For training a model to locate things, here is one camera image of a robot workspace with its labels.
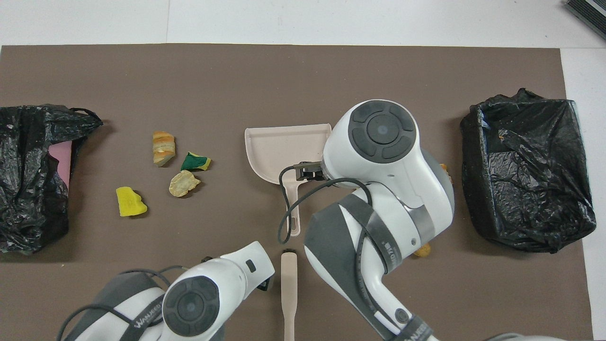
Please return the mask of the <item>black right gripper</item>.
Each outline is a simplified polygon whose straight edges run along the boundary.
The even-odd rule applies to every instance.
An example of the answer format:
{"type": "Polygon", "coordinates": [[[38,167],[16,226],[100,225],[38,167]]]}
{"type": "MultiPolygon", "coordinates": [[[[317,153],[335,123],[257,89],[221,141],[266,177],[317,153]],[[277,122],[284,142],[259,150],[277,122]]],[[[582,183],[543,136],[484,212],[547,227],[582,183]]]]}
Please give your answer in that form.
{"type": "Polygon", "coordinates": [[[327,181],[321,161],[300,162],[294,165],[297,170],[297,181],[327,181]]]}

